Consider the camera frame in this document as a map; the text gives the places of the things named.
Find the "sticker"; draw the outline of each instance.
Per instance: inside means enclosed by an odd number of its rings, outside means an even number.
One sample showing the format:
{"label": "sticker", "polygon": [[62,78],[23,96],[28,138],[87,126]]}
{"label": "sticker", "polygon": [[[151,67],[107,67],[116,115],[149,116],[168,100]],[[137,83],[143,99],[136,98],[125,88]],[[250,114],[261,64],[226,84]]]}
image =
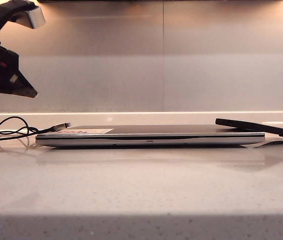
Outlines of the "sticker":
{"label": "sticker", "polygon": [[113,130],[113,128],[64,129],[54,133],[55,134],[105,134],[111,130]]}

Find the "backsplash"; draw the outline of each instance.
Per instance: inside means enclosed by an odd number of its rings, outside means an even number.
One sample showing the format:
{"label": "backsplash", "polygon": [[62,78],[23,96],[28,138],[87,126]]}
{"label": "backsplash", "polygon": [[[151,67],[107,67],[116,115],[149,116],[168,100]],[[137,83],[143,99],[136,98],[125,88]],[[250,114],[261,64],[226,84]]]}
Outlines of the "backsplash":
{"label": "backsplash", "polygon": [[0,112],[283,111],[283,1],[38,4],[0,32],[38,96]]}

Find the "black cable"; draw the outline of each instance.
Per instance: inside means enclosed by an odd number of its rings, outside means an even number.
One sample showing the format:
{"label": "black cable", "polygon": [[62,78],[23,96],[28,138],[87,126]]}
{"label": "black cable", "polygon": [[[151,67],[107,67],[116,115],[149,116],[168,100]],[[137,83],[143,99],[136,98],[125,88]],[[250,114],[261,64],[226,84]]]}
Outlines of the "black cable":
{"label": "black cable", "polygon": [[52,127],[49,127],[49,128],[43,129],[43,130],[38,130],[36,127],[29,126],[28,123],[20,116],[7,117],[3,121],[0,122],[0,126],[10,119],[19,119],[25,124],[25,126],[19,128],[18,130],[15,130],[15,131],[11,131],[11,130],[0,131],[0,135],[20,134],[19,136],[10,136],[10,137],[5,137],[5,138],[0,138],[0,141],[20,139],[20,138],[29,137],[29,136],[32,136],[32,135],[35,135],[35,134],[44,134],[44,133],[48,133],[48,132],[56,132],[56,131],[59,131],[59,130],[62,130],[62,129],[66,129],[70,126],[69,123],[61,123],[61,124],[54,125]]}

